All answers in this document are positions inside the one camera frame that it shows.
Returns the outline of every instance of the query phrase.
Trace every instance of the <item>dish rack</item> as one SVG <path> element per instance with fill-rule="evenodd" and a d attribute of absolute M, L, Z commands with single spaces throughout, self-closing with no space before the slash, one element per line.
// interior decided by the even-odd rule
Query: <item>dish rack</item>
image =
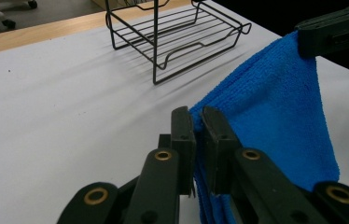
<path fill-rule="evenodd" d="M 242 24 L 203 0 L 190 0 L 191 4 L 180 10 L 162 12 L 159 8 L 165 7 L 170 0 L 153 1 L 149 3 L 150 7 L 136 4 L 110 9 L 105 0 L 105 21 L 115 50 L 133 47 L 152 62 L 154 85 L 213 60 L 232 49 L 239 36 L 247 35 L 251 29 L 250 22 Z M 153 18 L 130 23 L 118 15 L 120 10 L 131 7 L 153 10 Z M 114 26 L 112 18 L 119 21 Z"/>

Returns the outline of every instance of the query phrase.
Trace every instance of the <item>black mechanical part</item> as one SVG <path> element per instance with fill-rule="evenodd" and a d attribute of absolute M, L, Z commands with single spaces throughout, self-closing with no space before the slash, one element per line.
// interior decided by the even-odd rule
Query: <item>black mechanical part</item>
<path fill-rule="evenodd" d="M 301 57 L 349 49 L 349 7 L 296 25 Z"/>
<path fill-rule="evenodd" d="M 349 223 L 349 186 L 320 182 L 314 186 L 312 202 L 330 223 Z"/>
<path fill-rule="evenodd" d="M 124 224 L 178 223 L 178 153 L 151 151 L 139 176 Z"/>
<path fill-rule="evenodd" d="M 225 116 L 217 109 L 206 106 L 202 111 L 204 124 L 204 167 L 207 185 L 214 194 L 230 192 L 230 158 L 242 147 Z"/>
<path fill-rule="evenodd" d="M 171 149 L 180 156 L 180 194 L 190 196 L 194 190 L 196 139 L 192 117 L 186 106 L 172 112 Z"/>
<path fill-rule="evenodd" d="M 264 152 L 253 148 L 236 150 L 232 167 L 239 186 L 232 190 L 243 191 L 258 223 L 328 223 Z"/>
<path fill-rule="evenodd" d="M 119 191 L 109 183 L 93 183 L 79 190 L 64 208 L 58 224 L 105 224 Z"/>

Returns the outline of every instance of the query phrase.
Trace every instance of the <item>floor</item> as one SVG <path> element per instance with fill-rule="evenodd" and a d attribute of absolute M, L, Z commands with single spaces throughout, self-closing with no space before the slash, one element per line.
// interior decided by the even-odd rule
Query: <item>floor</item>
<path fill-rule="evenodd" d="M 27 2 L 0 3 L 0 11 L 16 22 L 16 29 L 62 21 L 104 11 L 91 0 L 36 0 L 38 7 L 31 9 Z M 10 31 L 0 22 L 0 33 Z"/>

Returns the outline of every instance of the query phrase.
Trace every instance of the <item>blue towel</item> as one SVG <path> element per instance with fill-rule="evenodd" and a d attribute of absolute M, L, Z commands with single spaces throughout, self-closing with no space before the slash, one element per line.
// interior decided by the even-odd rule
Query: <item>blue towel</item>
<path fill-rule="evenodd" d="M 189 112 L 202 130 L 205 105 L 219 109 L 244 145 L 264 151 L 290 181 L 312 190 L 316 182 L 338 181 L 323 112 L 316 60 L 298 54 L 298 32 L 273 41 L 237 67 Z M 235 223 L 230 196 L 207 191 L 197 152 L 195 180 L 201 223 Z"/>

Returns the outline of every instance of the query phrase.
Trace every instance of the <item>white surface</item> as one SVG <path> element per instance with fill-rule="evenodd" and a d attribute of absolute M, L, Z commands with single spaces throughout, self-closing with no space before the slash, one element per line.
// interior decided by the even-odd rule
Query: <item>white surface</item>
<path fill-rule="evenodd" d="M 234 50 L 160 86 L 145 58 L 112 49 L 105 27 L 0 52 L 0 223 L 56 223 L 84 186 L 139 175 L 171 111 L 277 37 L 253 24 Z M 349 70 L 319 58 L 318 74 L 349 185 Z M 182 197 L 180 223 L 198 223 L 198 213 L 197 199 Z"/>

